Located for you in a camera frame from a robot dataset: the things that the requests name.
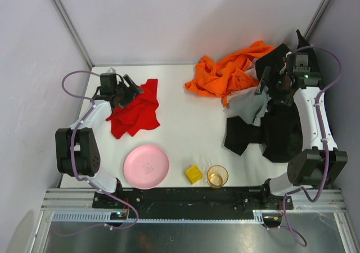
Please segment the red cloth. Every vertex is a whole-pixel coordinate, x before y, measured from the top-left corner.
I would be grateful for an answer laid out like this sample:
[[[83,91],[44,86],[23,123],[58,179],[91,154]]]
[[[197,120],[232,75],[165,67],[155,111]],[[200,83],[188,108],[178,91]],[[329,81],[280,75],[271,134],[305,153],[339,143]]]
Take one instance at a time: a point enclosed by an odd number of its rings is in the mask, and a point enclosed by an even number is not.
[[[148,79],[140,85],[144,91],[124,108],[117,107],[106,119],[111,122],[111,134],[120,139],[125,133],[131,137],[140,130],[153,130],[160,126],[156,117],[158,79]]]

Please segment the grey light blue cloth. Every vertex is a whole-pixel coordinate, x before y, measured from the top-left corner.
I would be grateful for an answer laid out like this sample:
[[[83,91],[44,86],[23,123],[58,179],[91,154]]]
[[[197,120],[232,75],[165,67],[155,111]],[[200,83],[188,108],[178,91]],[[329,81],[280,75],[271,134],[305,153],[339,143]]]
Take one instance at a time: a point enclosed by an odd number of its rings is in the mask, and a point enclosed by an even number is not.
[[[261,118],[265,115],[270,100],[270,96],[266,93],[254,94],[250,90],[231,99],[229,107],[246,124],[260,127]]]

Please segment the black cloth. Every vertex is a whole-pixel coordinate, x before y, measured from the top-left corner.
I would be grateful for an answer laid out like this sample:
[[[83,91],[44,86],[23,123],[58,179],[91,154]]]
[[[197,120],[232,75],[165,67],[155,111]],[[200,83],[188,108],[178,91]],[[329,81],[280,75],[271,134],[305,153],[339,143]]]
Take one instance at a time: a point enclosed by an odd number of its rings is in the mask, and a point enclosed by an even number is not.
[[[312,72],[320,73],[314,50],[309,48],[308,41],[300,31],[298,49],[303,48],[309,55],[309,66]],[[269,54],[255,63],[255,73],[260,81],[264,68],[270,66],[277,74],[284,66],[283,57],[290,50],[285,44],[276,47]],[[227,118],[224,146],[241,156],[248,145],[264,144],[263,156],[271,162],[285,163],[302,150],[302,130],[296,106],[274,105],[272,99],[268,102],[267,111],[261,118],[260,127],[246,124],[236,113]]]

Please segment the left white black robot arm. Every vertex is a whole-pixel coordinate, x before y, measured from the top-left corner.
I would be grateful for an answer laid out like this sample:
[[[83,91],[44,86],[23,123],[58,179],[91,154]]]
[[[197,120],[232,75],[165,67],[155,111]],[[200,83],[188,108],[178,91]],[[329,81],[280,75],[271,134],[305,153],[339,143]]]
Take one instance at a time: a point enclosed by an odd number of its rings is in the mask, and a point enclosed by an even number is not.
[[[76,95],[65,88],[67,78],[77,73],[100,78],[100,85],[93,96]],[[95,132],[117,107],[123,109],[130,105],[143,93],[143,89],[129,75],[121,76],[113,68],[102,74],[85,70],[73,71],[63,78],[61,86],[66,94],[89,101],[90,106],[71,126],[60,128],[55,133],[58,171],[79,182],[86,182],[100,193],[116,192],[120,182],[101,166]]]

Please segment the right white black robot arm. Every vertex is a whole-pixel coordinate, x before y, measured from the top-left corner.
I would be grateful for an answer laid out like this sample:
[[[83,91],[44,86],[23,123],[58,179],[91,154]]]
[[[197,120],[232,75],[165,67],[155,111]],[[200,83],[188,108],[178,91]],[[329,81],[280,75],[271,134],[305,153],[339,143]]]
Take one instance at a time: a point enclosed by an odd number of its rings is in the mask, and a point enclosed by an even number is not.
[[[339,81],[322,88],[321,74],[312,72],[309,55],[303,48],[288,52],[284,66],[275,74],[267,66],[254,94],[267,94],[274,103],[296,106],[301,125],[302,148],[287,165],[287,172],[269,180],[274,196],[288,196],[307,187],[318,189],[310,202],[316,202],[324,186],[331,184],[348,161],[347,153],[339,151],[327,120],[325,92]]]

